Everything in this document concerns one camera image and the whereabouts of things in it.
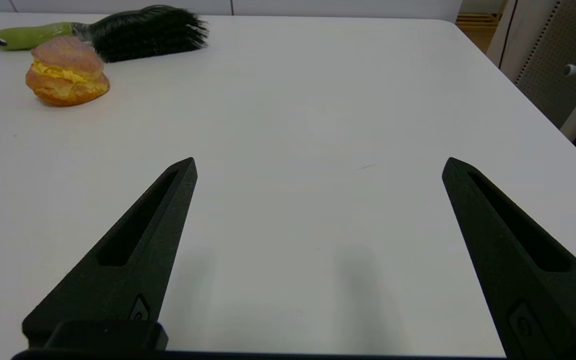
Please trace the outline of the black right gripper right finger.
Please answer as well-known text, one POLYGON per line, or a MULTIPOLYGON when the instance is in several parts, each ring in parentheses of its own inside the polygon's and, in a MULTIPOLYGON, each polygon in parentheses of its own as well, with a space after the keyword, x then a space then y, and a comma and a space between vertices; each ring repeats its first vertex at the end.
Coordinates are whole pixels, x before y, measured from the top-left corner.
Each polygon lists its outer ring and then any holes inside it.
POLYGON ((471 164, 441 177, 506 357, 576 360, 576 256, 471 164))

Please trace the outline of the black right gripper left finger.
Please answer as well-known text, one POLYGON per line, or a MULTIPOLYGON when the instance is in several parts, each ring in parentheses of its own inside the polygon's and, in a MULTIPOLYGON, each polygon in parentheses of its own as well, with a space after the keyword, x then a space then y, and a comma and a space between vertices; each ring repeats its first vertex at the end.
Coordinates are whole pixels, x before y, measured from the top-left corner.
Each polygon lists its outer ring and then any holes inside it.
POLYGON ((169 166, 22 322, 30 349, 164 350, 158 317, 198 180, 169 166))

